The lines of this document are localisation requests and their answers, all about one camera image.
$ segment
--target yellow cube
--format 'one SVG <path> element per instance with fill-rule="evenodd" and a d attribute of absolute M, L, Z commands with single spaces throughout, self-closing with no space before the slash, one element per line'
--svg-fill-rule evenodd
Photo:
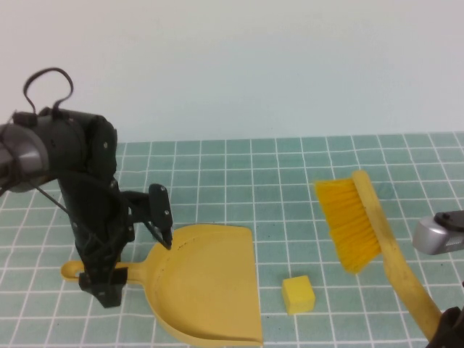
<path fill-rule="evenodd" d="M 287 313 L 290 315 L 314 309 L 316 296 L 307 275 L 284 279 L 282 282 L 282 295 Z"/>

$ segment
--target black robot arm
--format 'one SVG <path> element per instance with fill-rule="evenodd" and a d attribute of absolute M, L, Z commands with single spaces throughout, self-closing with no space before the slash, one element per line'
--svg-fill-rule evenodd
<path fill-rule="evenodd" d="M 50 68 L 26 83 L 26 97 L 32 80 L 48 71 L 62 73 L 72 86 L 64 71 Z M 104 117 L 60 109 L 60 102 L 38 114 L 35 107 L 32 113 L 16 112 L 12 123 L 0 126 L 0 186 L 2 192 L 38 189 L 46 195 L 40 186 L 57 179 L 65 202 L 61 207 L 70 217 L 84 264 L 80 288 L 104 307 L 116 307 L 127 268 L 115 266 L 125 245 L 134 240 L 134 223 L 143 223 L 170 248 L 169 197 L 159 184 L 152 184 L 147 194 L 120 192 L 114 177 L 117 131 Z"/>

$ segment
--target white wall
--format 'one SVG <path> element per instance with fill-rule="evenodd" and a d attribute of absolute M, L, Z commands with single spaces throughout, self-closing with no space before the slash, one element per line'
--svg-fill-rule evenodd
<path fill-rule="evenodd" d="M 122 141 L 464 130 L 462 0 L 1 0 L 0 121 L 59 66 Z M 42 107 L 58 74 L 31 89 Z"/>

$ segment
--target table surface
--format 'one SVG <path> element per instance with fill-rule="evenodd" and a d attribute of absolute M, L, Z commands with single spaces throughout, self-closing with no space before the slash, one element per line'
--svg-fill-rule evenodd
<path fill-rule="evenodd" d="M 345 273 L 312 182 L 366 169 L 411 268 L 440 309 L 462 306 L 464 252 L 429 257 L 411 245 L 418 220 L 464 205 L 464 133 L 120 144 L 122 189 L 169 188 L 175 227 L 253 230 L 265 345 L 419 348 L 426 340 L 389 286 L 378 257 Z M 60 198 L 53 182 L 46 190 Z M 153 245 L 136 231 L 123 260 Z M 0 209 L 0 347 L 185 346 L 156 324 L 139 286 L 104 310 L 59 267 L 78 256 L 67 216 L 38 192 L 8 193 Z M 308 275 L 313 312 L 288 316 L 284 278 Z"/>

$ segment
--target wooden brush handle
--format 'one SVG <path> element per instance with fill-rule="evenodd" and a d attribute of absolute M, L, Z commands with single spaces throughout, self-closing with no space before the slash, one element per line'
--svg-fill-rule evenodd
<path fill-rule="evenodd" d="M 352 178 L 380 244 L 386 277 L 430 341 L 436 333 L 442 313 L 406 263 L 369 175 L 364 170 L 358 170 Z"/>

